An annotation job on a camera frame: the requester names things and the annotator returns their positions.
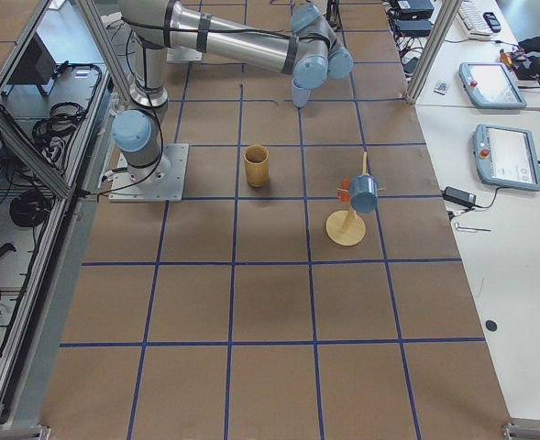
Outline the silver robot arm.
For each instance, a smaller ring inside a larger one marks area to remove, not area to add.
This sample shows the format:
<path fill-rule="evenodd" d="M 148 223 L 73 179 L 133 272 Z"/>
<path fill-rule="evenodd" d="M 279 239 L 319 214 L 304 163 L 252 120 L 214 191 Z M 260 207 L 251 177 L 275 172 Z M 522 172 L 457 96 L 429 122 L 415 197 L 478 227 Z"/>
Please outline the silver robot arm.
<path fill-rule="evenodd" d="M 196 12 L 179 1 L 120 1 L 118 5 L 138 42 L 129 92 L 142 108 L 167 106 L 163 73 L 168 49 L 211 53 L 290 75 L 298 107 L 304 107 L 310 92 L 327 79 L 344 79 L 353 69 L 351 53 L 312 3 L 294 12 L 290 35 Z"/>

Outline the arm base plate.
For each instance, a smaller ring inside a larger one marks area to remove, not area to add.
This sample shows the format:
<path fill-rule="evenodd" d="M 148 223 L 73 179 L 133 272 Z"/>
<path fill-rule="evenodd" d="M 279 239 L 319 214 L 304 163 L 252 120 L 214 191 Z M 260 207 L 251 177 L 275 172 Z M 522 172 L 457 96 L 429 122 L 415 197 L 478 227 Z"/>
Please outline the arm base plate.
<path fill-rule="evenodd" d="M 166 144 L 163 159 L 156 171 L 142 183 L 150 169 L 134 169 L 117 173 L 107 196 L 114 203 L 180 202 L 184 188 L 186 166 L 189 156 L 188 143 Z"/>

